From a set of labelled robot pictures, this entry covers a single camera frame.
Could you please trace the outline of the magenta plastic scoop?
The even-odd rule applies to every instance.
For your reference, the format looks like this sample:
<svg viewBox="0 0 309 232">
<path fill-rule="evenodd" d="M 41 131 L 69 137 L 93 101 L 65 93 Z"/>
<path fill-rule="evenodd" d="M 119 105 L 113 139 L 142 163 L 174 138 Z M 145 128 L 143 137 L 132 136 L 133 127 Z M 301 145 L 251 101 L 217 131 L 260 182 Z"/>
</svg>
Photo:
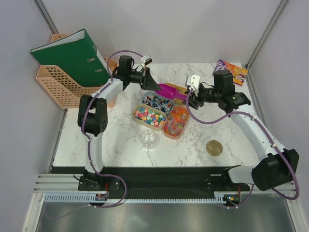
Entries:
<svg viewBox="0 0 309 232">
<path fill-rule="evenodd" d="M 177 91 L 174 88 L 170 88 L 169 86 L 165 86 L 164 84 L 159 84 L 160 90 L 156 90 L 155 93 L 163 96 L 165 93 L 170 94 L 171 98 L 176 96 Z"/>
</svg>

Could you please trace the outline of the clear glass jar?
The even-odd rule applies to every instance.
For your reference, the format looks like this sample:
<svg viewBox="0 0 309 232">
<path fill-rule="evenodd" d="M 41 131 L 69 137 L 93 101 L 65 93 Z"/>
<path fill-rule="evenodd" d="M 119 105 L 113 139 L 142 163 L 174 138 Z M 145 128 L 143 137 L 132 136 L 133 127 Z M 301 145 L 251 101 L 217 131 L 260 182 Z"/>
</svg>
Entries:
<svg viewBox="0 0 309 232">
<path fill-rule="evenodd" d="M 145 130 L 141 133 L 140 140 L 144 148 L 153 149 L 156 145 L 157 136 L 153 130 Z"/>
</svg>

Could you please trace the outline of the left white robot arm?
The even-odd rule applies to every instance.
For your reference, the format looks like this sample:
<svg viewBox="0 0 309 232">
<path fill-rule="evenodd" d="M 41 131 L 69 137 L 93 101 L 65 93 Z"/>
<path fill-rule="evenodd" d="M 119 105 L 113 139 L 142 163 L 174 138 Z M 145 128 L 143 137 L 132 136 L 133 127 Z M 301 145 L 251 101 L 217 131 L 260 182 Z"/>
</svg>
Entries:
<svg viewBox="0 0 309 232">
<path fill-rule="evenodd" d="M 114 69 L 107 83 L 91 95 L 80 98 L 77 123 L 86 137 L 87 163 L 85 170 L 93 173 L 89 185 L 101 190 L 106 185 L 106 178 L 100 173 L 104 168 L 102 158 L 102 136 L 108 124 L 107 105 L 124 91 L 129 84 L 138 84 L 142 90 L 160 90 L 159 84 L 151 76 L 148 65 L 150 56 L 141 58 L 142 68 L 132 68 L 133 57 L 120 56 L 118 67 Z"/>
</svg>

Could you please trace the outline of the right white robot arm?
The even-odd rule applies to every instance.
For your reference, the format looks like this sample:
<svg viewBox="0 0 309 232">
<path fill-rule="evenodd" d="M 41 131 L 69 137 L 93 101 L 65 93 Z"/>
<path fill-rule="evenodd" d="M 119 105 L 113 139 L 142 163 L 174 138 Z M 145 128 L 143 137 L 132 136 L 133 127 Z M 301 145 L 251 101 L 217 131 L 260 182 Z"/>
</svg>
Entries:
<svg viewBox="0 0 309 232">
<path fill-rule="evenodd" d="M 230 71 L 216 71 L 213 78 L 214 84 L 206 88 L 200 82 L 200 76 L 187 77 L 187 108 L 198 109 L 205 103 L 218 104 L 225 115 L 214 122 L 217 123 L 226 117 L 231 118 L 246 135 L 259 159 L 259 163 L 254 167 L 228 168 L 221 178 L 222 187 L 233 190 L 239 183 L 246 183 L 266 191 L 293 182 L 296 191 L 299 191 L 295 176 L 299 154 L 294 149 L 288 150 L 269 132 L 256 114 L 249 98 L 243 92 L 236 91 Z"/>
</svg>

